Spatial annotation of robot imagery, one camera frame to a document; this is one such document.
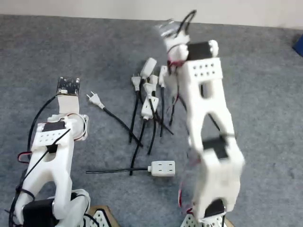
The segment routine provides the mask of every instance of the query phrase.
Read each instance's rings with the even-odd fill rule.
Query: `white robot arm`
[[[233,210],[240,190],[244,157],[226,106],[218,44],[215,40],[190,43],[188,24],[185,29],[184,24],[185,21],[177,31],[170,29],[162,33],[169,72],[164,80],[186,106],[188,142],[201,160],[192,211],[198,222],[207,222]],[[217,124],[221,135],[202,141],[201,131],[207,114]]]
[[[88,116],[79,114],[79,85],[79,79],[61,77],[57,88],[60,113],[38,124],[27,175],[15,205],[23,227],[83,226],[90,197],[83,189],[72,191],[70,177],[74,141],[85,140],[88,132]],[[35,201],[51,181],[56,185],[55,196]]]

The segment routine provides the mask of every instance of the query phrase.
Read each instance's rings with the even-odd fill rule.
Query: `black cable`
[[[95,222],[95,224],[97,225],[97,227],[100,227],[99,223],[89,214],[84,214],[84,216],[88,217],[90,220],[92,220],[93,222]]]
[[[222,227],[224,227],[224,223],[225,223],[225,215],[223,215],[222,217]]]
[[[180,26],[179,26],[179,28],[177,30],[177,36],[181,32],[181,29],[182,29],[183,25],[186,23],[186,20],[190,17],[189,20],[188,20],[188,22],[187,22],[187,25],[185,27],[185,34],[188,33],[189,24],[193,20],[193,18],[195,17],[196,13],[197,13],[197,10],[193,10],[189,14],[186,15],[186,17],[183,19],[183,21],[181,22],[181,24],[180,24]]]
[[[136,118],[138,103],[139,103],[139,91],[136,91],[136,102],[135,102],[135,105],[134,105],[132,124],[131,124],[131,129],[130,129],[130,132],[129,132],[129,140],[128,140],[129,143],[132,142],[132,135],[131,135],[131,133],[133,133],[133,130],[134,130],[134,120]]]
[[[148,101],[150,102],[152,116],[153,116],[153,118],[152,118],[153,119],[153,132],[152,132],[151,144],[150,144],[150,148],[148,149],[148,152],[147,152],[147,154],[150,155],[151,151],[152,151],[152,145],[153,145],[153,142],[155,140],[155,135],[156,135],[156,130],[157,130],[157,121],[156,121],[155,110],[154,110],[153,105],[152,105],[152,99],[149,98]]]
[[[144,84],[144,79],[141,79],[140,80],[140,85],[139,85],[139,98],[140,98],[140,101],[141,101],[141,103],[143,104],[144,103],[144,101],[143,101],[143,98],[142,98],[142,86],[143,86],[143,84]]]
[[[161,112],[162,124],[161,124],[161,130],[160,130],[160,137],[162,137],[162,135],[163,135],[163,124],[164,124],[164,106],[165,106],[165,104],[164,104],[164,87],[161,87],[161,102],[162,102],[162,112]]]
[[[171,110],[171,115],[170,115],[170,121],[169,121],[169,125],[172,125],[172,120],[174,119],[174,113],[175,113],[175,104],[172,105],[172,110]]]
[[[218,126],[217,122],[214,120],[214,118],[211,116],[211,114],[210,114],[210,113],[208,114],[208,116],[210,117],[210,120],[212,120],[212,122],[214,123],[215,127],[217,128],[217,130],[219,130],[219,131],[220,131],[220,128],[219,128],[219,126]]]
[[[161,121],[160,116],[156,112],[156,121],[160,124],[163,125],[163,128],[165,128],[167,131],[169,131],[170,134],[174,135],[174,133],[164,124],[164,122]]]
[[[57,97],[57,95],[55,95],[54,97],[50,98],[42,107],[41,109],[38,111],[38,113],[36,114],[32,125],[30,127],[29,133],[28,133],[28,139],[27,139],[27,151],[30,151],[30,145],[31,145],[31,140],[32,140],[32,135],[33,135],[33,130],[34,127],[36,125],[36,122],[38,120],[38,117],[40,116],[41,112]]]
[[[139,141],[140,141],[140,142],[141,142],[142,137],[143,137],[143,134],[144,134],[144,129],[145,129],[146,122],[147,122],[147,120],[146,120],[146,119],[143,119],[142,129],[141,129],[141,133],[140,133],[140,137],[139,137]],[[139,143],[137,144],[136,150],[134,151],[134,155],[133,155],[132,162],[131,162],[131,168],[134,167],[134,161],[135,161],[135,159],[136,159],[138,150],[139,150]]]
[[[111,173],[121,173],[128,171],[147,171],[147,168],[126,168],[126,169],[111,169],[111,170],[88,170],[86,174],[111,174]]]
[[[15,227],[15,226],[22,226],[22,225],[16,225],[13,218],[14,218],[14,212],[15,212],[15,206],[17,203],[17,200],[20,196],[21,192],[25,192],[27,194],[29,194],[31,197],[33,197],[33,199],[35,199],[34,195],[27,190],[22,189],[23,186],[23,182],[25,181],[25,179],[28,177],[28,175],[34,170],[34,168],[39,164],[39,162],[41,162],[41,160],[44,158],[44,156],[56,145],[56,142],[58,142],[63,136],[65,136],[68,132],[70,131],[70,129],[68,129],[65,133],[62,134],[62,136],[60,136],[59,138],[57,138],[54,143],[52,143],[51,146],[48,147],[48,149],[46,150],[46,152],[39,158],[39,160],[34,164],[34,166],[28,171],[28,173],[26,174],[26,170],[22,173],[21,179],[20,179],[20,183],[19,185],[16,187],[16,193],[15,193],[15,197],[13,199],[13,202],[10,206],[10,210],[9,210],[9,227]]]
[[[128,132],[131,134],[133,139],[139,144],[140,147],[143,147],[142,143],[138,140],[138,138],[131,132],[130,128],[116,115],[114,115],[112,112],[110,112],[108,109],[105,107],[103,108],[104,112],[107,113],[109,116],[115,118]]]

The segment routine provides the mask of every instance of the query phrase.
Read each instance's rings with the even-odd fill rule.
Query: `circuit board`
[[[60,77],[57,86],[58,95],[78,96],[80,79],[71,77]]]

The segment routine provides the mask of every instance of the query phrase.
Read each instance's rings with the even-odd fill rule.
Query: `white power plug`
[[[144,90],[147,94],[147,97],[151,97],[152,96],[152,91],[153,91],[153,84],[144,83],[143,87],[144,87]]]
[[[89,101],[97,106],[99,106],[101,109],[104,109],[104,105],[103,103],[101,102],[98,94],[95,94],[91,91],[92,95],[93,96],[89,96],[89,95],[86,95],[88,98],[89,98]]]
[[[157,64],[157,61],[153,58],[149,58],[146,63],[144,64],[141,72],[140,72],[140,76],[142,77],[142,79],[147,79],[153,72],[153,70],[155,69]]]
[[[159,85],[165,87],[164,77],[167,74],[167,66],[162,65],[159,73]]]
[[[159,103],[159,99],[157,97],[153,97],[153,96],[151,96],[150,99],[151,99],[151,102],[152,102],[153,110],[156,112],[157,107],[158,107],[158,103]],[[141,110],[141,116],[146,120],[153,118],[152,108],[151,108],[150,101],[149,101],[148,97],[146,97],[146,99],[143,103],[142,110]]]
[[[134,85],[135,91],[140,90],[140,81],[141,81],[141,77],[132,77],[132,83]]]
[[[153,85],[152,90],[156,91],[157,90],[157,84],[158,84],[158,77],[156,75],[151,75],[150,76],[150,82]]]
[[[152,176],[174,176],[176,174],[175,161],[154,161],[148,167]]]

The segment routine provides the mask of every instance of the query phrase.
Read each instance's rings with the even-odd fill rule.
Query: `gray carpet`
[[[170,179],[145,172],[85,175],[94,168],[128,167],[135,144],[124,129],[85,96],[94,91],[128,125],[134,106],[130,77],[142,61],[164,64],[166,54],[152,21],[61,17],[0,16],[0,225],[6,226],[21,171],[17,153],[26,150],[34,115],[54,95],[59,76],[80,77],[80,112],[90,117],[89,137],[75,144],[73,189],[84,188],[92,205],[106,204],[123,227],[178,227],[178,183],[188,150],[185,111],[177,104],[172,129],[146,156],[152,135],[148,124],[136,166],[175,160]],[[291,49],[302,31],[249,26],[193,24],[193,41],[219,43],[227,105],[246,166],[236,207],[227,217],[237,227],[301,226],[303,207],[303,58]],[[58,112],[56,102],[40,121]],[[138,135],[142,120],[137,117]],[[206,120],[203,137],[215,135]],[[185,199],[192,185],[184,189]],[[53,195],[48,184],[41,198]]]

